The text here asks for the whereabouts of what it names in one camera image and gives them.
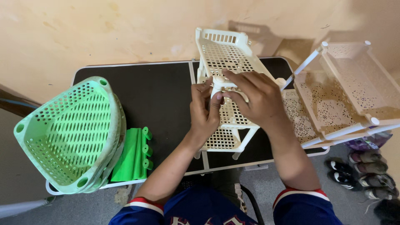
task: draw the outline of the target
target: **hand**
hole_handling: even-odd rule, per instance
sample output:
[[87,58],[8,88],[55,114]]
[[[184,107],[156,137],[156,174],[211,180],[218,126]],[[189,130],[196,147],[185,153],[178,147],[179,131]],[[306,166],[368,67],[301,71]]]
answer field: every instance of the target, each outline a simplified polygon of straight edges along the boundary
[[267,133],[278,126],[291,124],[283,107],[279,86],[265,74],[255,71],[234,74],[224,69],[224,76],[244,92],[249,102],[237,92],[228,91],[222,95],[231,98],[239,107],[242,115],[262,127]]
[[190,117],[192,126],[187,134],[190,144],[198,151],[220,124],[220,107],[224,103],[222,92],[214,94],[210,101],[212,78],[204,84],[192,84]]

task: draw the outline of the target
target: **gray floor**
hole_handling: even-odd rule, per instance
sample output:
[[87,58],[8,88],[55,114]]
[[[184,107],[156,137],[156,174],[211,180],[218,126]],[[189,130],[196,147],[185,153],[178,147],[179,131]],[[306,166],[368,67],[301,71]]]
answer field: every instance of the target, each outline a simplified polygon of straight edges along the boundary
[[[328,180],[326,176],[328,169],[323,165],[324,159],[326,157],[346,159],[347,151],[344,145],[337,145],[332,147],[328,154],[311,158],[321,180],[322,189],[328,195],[337,217],[343,224],[379,224],[378,218],[373,214],[376,204],[370,207],[366,215],[364,214],[368,204],[373,202],[372,200],[359,204],[366,200],[362,192],[351,192]],[[255,196],[265,224],[274,224],[272,204],[277,194],[284,189],[275,165],[270,163],[269,168],[265,170],[243,171],[240,182]],[[66,195],[50,206],[0,219],[0,224],[108,224],[110,219],[121,209],[121,206],[114,202],[116,192],[117,189],[102,189],[91,194]],[[255,218],[250,201],[246,197],[244,200],[248,206],[249,216]]]

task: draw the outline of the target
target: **sneaker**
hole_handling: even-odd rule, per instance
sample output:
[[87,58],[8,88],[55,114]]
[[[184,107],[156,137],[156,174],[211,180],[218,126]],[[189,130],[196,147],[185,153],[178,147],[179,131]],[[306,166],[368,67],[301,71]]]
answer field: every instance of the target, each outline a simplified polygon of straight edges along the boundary
[[324,164],[331,170],[347,173],[350,175],[353,174],[353,168],[347,163],[340,162],[339,159],[327,159],[325,160]]
[[355,151],[349,154],[349,160],[352,163],[373,163],[382,158],[378,151]]
[[365,195],[369,199],[396,199],[399,197],[399,191],[397,188],[390,189],[388,187],[374,187],[369,188],[365,191]]
[[347,173],[342,173],[342,172],[337,172],[337,171],[330,171],[328,172],[328,177],[342,185],[343,187],[345,187],[348,190],[351,191],[361,191],[362,190],[362,186],[360,185],[359,182],[357,182],[351,175],[347,174]]
[[356,163],[354,164],[354,168],[359,173],[385,174],[388,170],[388,165],[382,161],[378,161],[374,163]]
[[388,174],[379,175],[369,173],[361,177],[358,182],[360,182],[363,187],[389,187],[390,189],[394,189],[396,186],[393,178]]

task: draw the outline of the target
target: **black table top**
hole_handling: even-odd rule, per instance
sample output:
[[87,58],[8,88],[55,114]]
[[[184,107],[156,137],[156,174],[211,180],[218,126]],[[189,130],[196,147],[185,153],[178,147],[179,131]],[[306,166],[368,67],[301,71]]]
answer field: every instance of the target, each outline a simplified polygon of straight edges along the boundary
[[[264,58],[261,62],[276,78],[286,79],[292,74],[283,58]],[[195,74],[198,65],[198,62],[193,62]],[[147,126],[153,133],[153,139],[148,141],[153,149],[153,155],[149,159],[156,168],[190,129],[189,63],[87,67],[78,70],[74,84],[91,76],[102,76],[108,80],[124,109],[127,128]],[[247,130],[239,130],[241,139]],[[318,148],[305,151],[309,154],[325,150]],[[209,167],[217,168],[273,159],[268,136],[262,129],[255,133],[238,160],[233,160],[232,155],[233,153],[207,152]],[[203,169],[203,159],[193,159],[187,172]]]

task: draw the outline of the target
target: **blue jersey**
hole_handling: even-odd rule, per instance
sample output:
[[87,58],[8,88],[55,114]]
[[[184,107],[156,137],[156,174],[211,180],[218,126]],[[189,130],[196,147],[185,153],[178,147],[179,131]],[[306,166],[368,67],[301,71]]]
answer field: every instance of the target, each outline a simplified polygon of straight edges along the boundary
[[[273,209],[276,225],[341,225],[332,204],[321,190],[281,192]],[[193,186],[172,197],[164,206],[135,198],[110,221],[111,225],[256,225],[217,191]]]

